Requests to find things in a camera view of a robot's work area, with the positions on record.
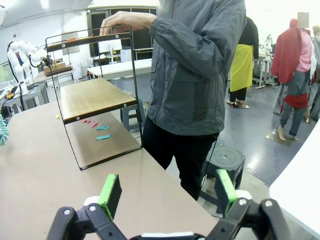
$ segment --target person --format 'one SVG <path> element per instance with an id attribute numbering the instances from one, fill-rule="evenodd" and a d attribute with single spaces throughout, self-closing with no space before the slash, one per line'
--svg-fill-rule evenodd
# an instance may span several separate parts
<path id="1" fill-rule="evenodd" d="M 118 12 L 100 34 L 116 25 L 148 28 L 154 38 L 142 146 L 164 169 L 174 156 L 181 186 L 198 199 L 202 167 L 224 129 L 225 79 L 246 25 L 245 1 L 159 0 L 156 16 Z"/>
<path id="2" fill-rule="evenodd" d="M 316 59 L 316 68 L 315 68 L 315 73 L 313 75 L 313 79 L 310 86 L 308 110 L 306 115 L 309 116 L 309 113 L 314 103 L 314 108 L 310 116 L 313 119 L 318 120 L 320 116 L 320 109 L 318 107 L 320 105 L 320 97 L 317 94 L 320 89 L 320 26 L 316 25 L 312 29 L 313 29 L 314 37 L 312 37 L 311 40 L 314 47 L 314 57 Z"/>
<path id="3" fill-rule="evenodd" d="M 246 17 L 230 70 L 230 98 L 226 102 L 233 108 L 248 108 L 245 100 L 247 88 L 252 85 L 253 56 L 259 58 L 259 34 L 254 21 Z"/>
<path id="4" fill-rule="evenodd" d="M 271 73 L 279 78 L 279 82 L 287 85 L 287 95 L 282 105 L 279 138 L 285 141 L 284 127 L 294 109 L 289 134 L 298 141 L 297 132 L 308 107 L 308 84 L 310 79 L 312 56 L 311 38 L 302 28 L 298 28 L 298 20 L 292 19 L 290 28 L 282 33 L 277 41 L 271 67 Z"/>

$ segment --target yellow cloth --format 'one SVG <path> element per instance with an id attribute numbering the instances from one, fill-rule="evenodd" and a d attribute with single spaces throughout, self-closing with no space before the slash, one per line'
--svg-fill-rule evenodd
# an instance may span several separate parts
<path id="1" fill-rule="evenodd" d="M 254 47 L 238 44 L 231 65 L 230 91 L 247 88 L 252 85 Z"/>

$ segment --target stool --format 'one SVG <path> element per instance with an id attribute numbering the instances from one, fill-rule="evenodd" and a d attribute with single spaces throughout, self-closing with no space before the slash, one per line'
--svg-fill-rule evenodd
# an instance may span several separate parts
<path id="1" fill-rule="evenodd" d="M 136 104 L 132 106 L 126 106 L 120 109 L 121 122 L 123 123 L 125 129 L 127 129 L 128 131 L 139 128 L 139 123 L 130 125 L 129 119 L 137 118 L 138 122 L 141 123 L 141 127 L 143 127 L 145 124 L 146 115 L 144 111 L 144 105 L 141 99 L 139 99 L 138 104 L 140 112 L 138 112 L 138 106 Z M 130 111 L 132 110 L 135 110 L 135 114 L 130 114 Z"/>
<path id="2" fill-rule="evenodd" d="M 219 144 L 213 151 L 211 161 L 209 162 L 209 159 L 206 159 L 202 168 L 201 179 L 203 179 L 206 174 L 208 177 L 215 177 L 217 169 L 225 169 L 228 172 L 234 187 L 238 189 L 240 187 L 244 166 L 245 156 L 243 153 L 231 147 Z M 220 208 L 218 199 L 215 197 L 205 193 L 204 191 L 201 191 L 200 197 L 209 203 L 216 205 L 217 213 L 224 212 L 224 209 Z"/>

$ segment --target floor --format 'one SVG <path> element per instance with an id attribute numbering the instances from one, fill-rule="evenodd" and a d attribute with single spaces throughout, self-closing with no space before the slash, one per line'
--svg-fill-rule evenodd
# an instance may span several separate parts
<path id="1" fill-rule="evenodd" d="M 127 92 L 135 92 L 132 79 L 118 79 L 111 81 L 118 88 Z M 61 87 L 72 84 L 72 81 L 63 82 Z M 152 93 L 150 88 L 150 75 L 142 75 L 137 78 L 138 96 L 142 102 L 151 100 Z M 247 97 L 246 103 L 249 109 L 235 109 L 226 104 L 225 106 L 225 129 L 221 132 L 218 143 L 239 150 L 245 155 L 245 171 L 242 177 L 240 189 L 250 192 L 253 200 L 257 203 L 268 198 L 269 186 L 281 174 L 285 167 L 298 152 L 304 141 L 307 139 L 315 122 L 302 122 L 298 137 L 299 142 L 293 142 L 290 147 L 279 144 L 275 141 L 265 138 L 265 135 L 275 128 L 280 116 L 273 114 L 273 109 L 278 96 L 278 90 L 271 87 L 255 89 L 253 85 Z M 56 95 L 53 88 L 48 88 L 50 101 L 56 101 Z M 112 112 L 116 118 L 120 119 L 120 111 Z M 285 127 L 288 133 L 291 120 Z M 139 141 L 140 133 L 131 132 Z M 173 159 L 167 172 L 177 182 L 179 179 L 179 170 Z M 203 190 L 213 189 L 213 182 L 207 179 Z M 216 207 L 209 202 L 199 199 L 201 204 L 211 215 L 216 216 Z M 291 233 L 295 236 L 292 239 L 315 240 L 303 229 L 297 227 L 290 219 L 287 219 Z M 255 240 L 257 239 L 250 229 L 242 229 L 237 240 Z"/>

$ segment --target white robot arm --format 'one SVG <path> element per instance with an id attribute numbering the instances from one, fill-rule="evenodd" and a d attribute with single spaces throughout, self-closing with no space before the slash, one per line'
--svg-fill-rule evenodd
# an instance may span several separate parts
<path id="1" fill-rule="evenodd" d="M 23 62 L 22 66 L 17 58 L 17 53 L 19 53 Z M 44 49 L 37 50 L 30 42 L 14 41 L 8 47 L 7 56 L 17 80 L 19 83 L 23 82 L 21 84 L 21 94 L 25 95 L 28 93 L 27 85 L 32 85 L 34 83 L 30 70 L 31 63 L 39 64 L 43 58 L 47 57 L 47 52 Z"/>

